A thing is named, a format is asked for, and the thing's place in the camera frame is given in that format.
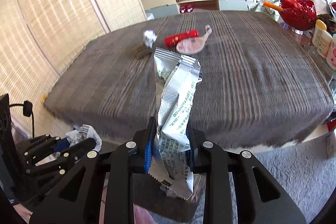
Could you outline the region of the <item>person's left hand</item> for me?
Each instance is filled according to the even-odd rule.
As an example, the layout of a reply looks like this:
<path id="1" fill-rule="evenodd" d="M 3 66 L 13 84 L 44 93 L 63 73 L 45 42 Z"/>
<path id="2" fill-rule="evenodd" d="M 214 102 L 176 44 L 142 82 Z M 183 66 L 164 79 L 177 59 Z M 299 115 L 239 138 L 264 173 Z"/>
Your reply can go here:
<path id="1" fill-rule="evenodd" d="M 33 214 L 31 211 L 26 209 L 22 204 L 16 204 L 13 206 L 13 208 L 26 223 L 29 223 L 31 215 Z"/>

